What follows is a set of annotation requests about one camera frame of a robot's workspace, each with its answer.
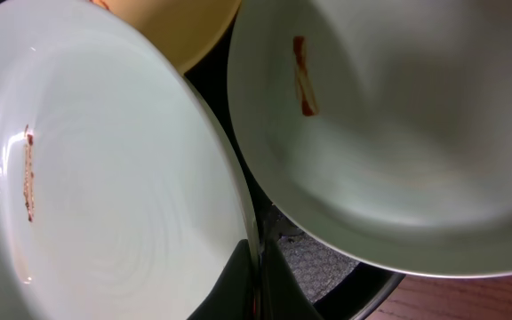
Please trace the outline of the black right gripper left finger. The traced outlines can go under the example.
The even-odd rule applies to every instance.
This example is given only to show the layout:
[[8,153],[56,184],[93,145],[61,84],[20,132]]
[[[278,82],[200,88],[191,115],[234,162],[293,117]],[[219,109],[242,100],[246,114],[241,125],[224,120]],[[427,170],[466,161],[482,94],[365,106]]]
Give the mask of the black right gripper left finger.
[[216,284],[188,320],[248,320],[253,316],[252,259],[244,239],[237,243]]

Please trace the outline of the black round tray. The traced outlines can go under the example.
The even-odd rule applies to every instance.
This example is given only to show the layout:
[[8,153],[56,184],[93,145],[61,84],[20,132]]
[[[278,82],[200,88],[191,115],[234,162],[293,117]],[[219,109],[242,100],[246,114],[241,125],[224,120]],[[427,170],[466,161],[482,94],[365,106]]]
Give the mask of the black round tray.
[[306,298],[323,319],[365,319],[397,288],[404,275],[376,268],[334,251],[297,228],[275,207],[253,178],[238,147],[227,97],[232,28],[185,77],[218,119],[240,163],[251,195],[260,242],[273,240]]

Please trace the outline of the yellow plate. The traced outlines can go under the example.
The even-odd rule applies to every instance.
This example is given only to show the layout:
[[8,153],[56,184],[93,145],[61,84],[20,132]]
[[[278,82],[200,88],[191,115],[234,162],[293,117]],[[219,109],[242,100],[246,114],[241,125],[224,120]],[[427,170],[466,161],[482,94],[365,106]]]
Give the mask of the yellow plate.
[[146,37],[180,74],[225,34],[241,0],[92,0]]

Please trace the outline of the mint plate right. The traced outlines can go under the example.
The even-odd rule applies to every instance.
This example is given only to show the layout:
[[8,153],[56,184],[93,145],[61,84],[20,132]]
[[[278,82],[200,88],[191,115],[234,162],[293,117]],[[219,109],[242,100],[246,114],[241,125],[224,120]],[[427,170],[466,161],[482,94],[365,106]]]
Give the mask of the mint plate right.
[[414,275],[512,275],[512,1],[245,1],[238,145],[320,242]]

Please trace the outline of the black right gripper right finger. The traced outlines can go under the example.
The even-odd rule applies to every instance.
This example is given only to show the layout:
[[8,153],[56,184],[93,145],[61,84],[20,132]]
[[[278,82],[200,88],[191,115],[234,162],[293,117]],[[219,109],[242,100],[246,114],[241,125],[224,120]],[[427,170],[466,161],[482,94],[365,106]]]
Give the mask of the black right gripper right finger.
[[322,320],[299,287],[275,241],[265,242],[261,258],[262,318]]

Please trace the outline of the mint plate front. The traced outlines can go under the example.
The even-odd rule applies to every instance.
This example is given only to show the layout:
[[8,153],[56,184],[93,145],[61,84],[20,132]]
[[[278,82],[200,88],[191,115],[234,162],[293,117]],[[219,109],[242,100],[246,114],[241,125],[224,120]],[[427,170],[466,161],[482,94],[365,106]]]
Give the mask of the mint plate front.
[[86,1],[0,4],[0,319],[185,319],[258,264],[218,119]]

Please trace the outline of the mint plate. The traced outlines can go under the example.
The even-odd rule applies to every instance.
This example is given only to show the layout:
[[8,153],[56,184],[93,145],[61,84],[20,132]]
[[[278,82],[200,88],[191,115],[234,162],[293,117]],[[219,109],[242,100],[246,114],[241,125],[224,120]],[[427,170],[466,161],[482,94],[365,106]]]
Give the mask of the mint plate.
[[258,264],[218,119],[86,1],[0,4],[0,319],[185,319]]
[[320,242],[414,275],[512,275],[512,1],[245,1],[238,145]]

